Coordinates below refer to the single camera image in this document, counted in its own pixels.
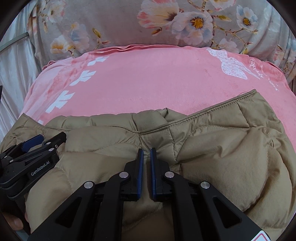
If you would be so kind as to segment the person's left hand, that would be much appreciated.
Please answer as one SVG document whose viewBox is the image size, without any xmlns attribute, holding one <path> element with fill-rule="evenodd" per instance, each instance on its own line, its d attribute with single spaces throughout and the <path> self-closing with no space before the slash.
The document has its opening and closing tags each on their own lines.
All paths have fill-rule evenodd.
<svg viewBox="0 0 296 241">
<path fill-rule="evenodd" d="M 3 215 L 12 230 L 19 231 L 23 229 L 23 223 L 18 217 L 6 213 Z"/>
</svg>

